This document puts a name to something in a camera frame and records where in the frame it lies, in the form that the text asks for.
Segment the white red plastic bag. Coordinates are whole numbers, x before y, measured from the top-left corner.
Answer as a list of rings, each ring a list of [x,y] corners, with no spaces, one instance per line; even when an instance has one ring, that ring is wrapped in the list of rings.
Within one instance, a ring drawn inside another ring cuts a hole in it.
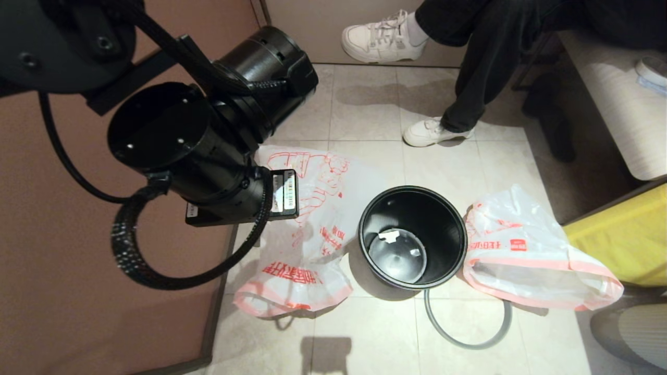
[[[388,188],[385,178],[359,159],[301,147],[262,146],[256,159],[271,170],[295,170],[299,216],[267,223],[256,272],[234,304],[262,318],[340,304],[353,290],[340,261],[365,207]]]

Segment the used white pink-rimmed trash bag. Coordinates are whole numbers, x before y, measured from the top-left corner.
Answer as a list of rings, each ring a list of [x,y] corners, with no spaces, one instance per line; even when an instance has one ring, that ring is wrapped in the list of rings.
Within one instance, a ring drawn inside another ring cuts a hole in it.
[[[532,308],[605,308],[624,286],[572,246],[564,229],[519,185],[484,195],[465,218],[463,275],[475,290]]]

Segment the black round trash bin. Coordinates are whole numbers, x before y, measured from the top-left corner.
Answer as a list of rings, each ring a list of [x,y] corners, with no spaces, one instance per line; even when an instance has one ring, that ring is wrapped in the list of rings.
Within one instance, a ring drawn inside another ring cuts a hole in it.
[[[393,244],[377,235],[400,230]],[[370,271],[393,288],[436,288],[461,270],[468,247],[464,219],[445,197],[397,186],[376,195],[358,223],[358,244]]]

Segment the yellow plastic bag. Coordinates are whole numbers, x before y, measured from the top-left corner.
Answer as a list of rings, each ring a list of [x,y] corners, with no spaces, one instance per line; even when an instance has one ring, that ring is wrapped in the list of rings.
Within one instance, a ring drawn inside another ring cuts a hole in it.
[[[623,283],[667,287],[667,183],[564,226],[570,244]]]

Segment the plain white sneaker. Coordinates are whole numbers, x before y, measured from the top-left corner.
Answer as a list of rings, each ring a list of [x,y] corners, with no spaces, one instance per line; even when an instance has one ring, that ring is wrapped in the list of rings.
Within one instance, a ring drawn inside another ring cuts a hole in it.
[[[415,123],[404,131],[403,140],[412,147],[429,147],[450,140],[469,139],[474,135],[474,129],[462,133],[446,130],[441,119],[441,117],[428,117]]]

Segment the white sneaker with grey laces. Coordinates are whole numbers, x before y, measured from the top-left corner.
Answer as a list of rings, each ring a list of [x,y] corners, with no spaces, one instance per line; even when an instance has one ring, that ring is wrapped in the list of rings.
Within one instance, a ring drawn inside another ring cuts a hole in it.
[[[414,61],[422,56],[426,43],[413,47],[409,43],[406,19],[410,12],[399,10],[375,23],[355,24],[342,31],[344,52],[362,63],[386,64]]]

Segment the white sock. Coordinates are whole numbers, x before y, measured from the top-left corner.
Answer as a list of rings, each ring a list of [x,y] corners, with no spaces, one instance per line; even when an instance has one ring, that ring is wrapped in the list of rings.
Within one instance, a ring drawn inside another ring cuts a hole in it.
[[[407,15],[406,28],[410,45],[419,47],[429,40],[427,33],[421,28],[415,17],[415,12]]]

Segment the black trousers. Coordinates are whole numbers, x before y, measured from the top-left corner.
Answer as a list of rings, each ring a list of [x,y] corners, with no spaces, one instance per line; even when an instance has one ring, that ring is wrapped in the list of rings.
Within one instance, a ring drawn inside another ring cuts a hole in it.
[[[453,133],[474,128],[543,32],[584,29],[667,52],[667,0],[424,0],[415,21],[431,40],[467,48],[456,100],[441,119]]]

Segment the black bench leg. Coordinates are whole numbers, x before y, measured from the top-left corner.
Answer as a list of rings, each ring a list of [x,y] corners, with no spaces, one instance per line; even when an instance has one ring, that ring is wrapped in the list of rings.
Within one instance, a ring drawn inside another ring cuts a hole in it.
[[[552,156],[562,163],[571,163],[576,159],[576,150],[571,123],[555,103],[560,90],[561,82],[556,74],[541,74],[527,90],[522,113],[538,120]]]

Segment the beige upholstered bench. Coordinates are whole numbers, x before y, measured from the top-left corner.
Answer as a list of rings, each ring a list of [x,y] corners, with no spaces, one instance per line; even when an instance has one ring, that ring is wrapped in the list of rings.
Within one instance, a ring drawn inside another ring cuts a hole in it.
[[[667,176],[667,97],[639,85],[635,70],[641,58],[667,61],[667,53],[624,49],[584,31],[558,37],[634,178]]]

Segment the grey ribbed rounded object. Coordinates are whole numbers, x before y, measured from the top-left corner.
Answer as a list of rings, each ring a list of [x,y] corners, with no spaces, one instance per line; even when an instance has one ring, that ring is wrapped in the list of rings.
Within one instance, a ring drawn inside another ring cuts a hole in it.
[[[610,354],[667,372],[667,303],[605,309],[593,315],[590,328]]]

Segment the white round object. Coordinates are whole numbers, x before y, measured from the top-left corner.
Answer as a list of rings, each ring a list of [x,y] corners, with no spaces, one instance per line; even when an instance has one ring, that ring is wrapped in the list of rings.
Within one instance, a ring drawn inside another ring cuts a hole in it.
[[[640,83],[667,88],[667,61],[653,56],[645,56],[635,63],[635,71]]]

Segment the grey-brown door frame post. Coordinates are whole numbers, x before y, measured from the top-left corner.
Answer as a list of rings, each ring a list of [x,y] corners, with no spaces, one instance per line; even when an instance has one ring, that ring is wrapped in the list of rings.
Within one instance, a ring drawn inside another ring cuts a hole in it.
[[[260,28],[273,27],[266,0],[250,0],[253,14]]]

